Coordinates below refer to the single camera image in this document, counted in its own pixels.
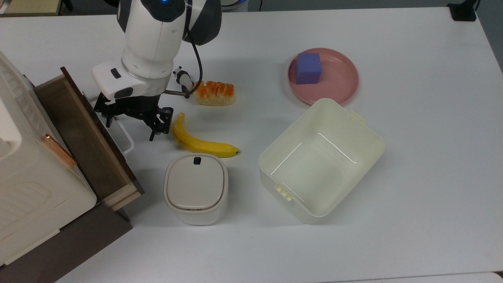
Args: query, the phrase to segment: purple sponge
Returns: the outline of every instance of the purple sponge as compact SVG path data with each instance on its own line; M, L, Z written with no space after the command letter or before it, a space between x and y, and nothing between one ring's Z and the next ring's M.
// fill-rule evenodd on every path
M319 53L301 53L295 64L295 81L298 85L317 84L321 76Z

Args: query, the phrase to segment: banana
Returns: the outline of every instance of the banana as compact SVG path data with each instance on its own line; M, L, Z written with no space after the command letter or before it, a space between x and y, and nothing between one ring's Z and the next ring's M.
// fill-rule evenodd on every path
M184 149L193 153L206 153L220 158L233 157L239 153L239 149L231 145L200 140L189 135L185 131L184 118L185 114L180 113L172 128L173 137Z

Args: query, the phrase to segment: black cable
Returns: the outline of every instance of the black cable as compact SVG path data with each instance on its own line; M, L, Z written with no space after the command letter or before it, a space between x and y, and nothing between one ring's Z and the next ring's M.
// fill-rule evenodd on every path
M182 95L182 96L185 96L186 98L188 98L189 95L193 94L197 90L197 88L200 86L200 84L203 81L203 65L201 64L201 58L199 57L199 52L197 52L197 47L196 47L196 44L194 43L194 40L192 38L192 34L189 31L189 28L186 29L186 33L187 33L187 36L190 39L190 43L192 43L192 47L194 48L194 53L196 54L197 64L199 65L199 80L194 85L194 87L192 88L192 90L189 91L189 92L180 92L180 91L165 90L164 93L173 94L173 95Z

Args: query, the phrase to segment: toy bread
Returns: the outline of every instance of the toy bread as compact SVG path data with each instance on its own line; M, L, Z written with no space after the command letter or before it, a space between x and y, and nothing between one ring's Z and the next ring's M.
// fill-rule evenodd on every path
M196 102L201 105L227 106L234 103L234 85L207 81L194 92Z

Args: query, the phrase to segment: pink plate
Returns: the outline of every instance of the pink plate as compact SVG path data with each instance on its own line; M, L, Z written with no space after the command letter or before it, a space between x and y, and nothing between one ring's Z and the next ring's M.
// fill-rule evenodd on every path
M313 48L303 53L319 53L322 71L317 84L298 85L295 83L297 57L293 59L288 67L288 81L300 100L312 105L321 98L330 98L342 104L355 94L358 71L346 56L327 48Z

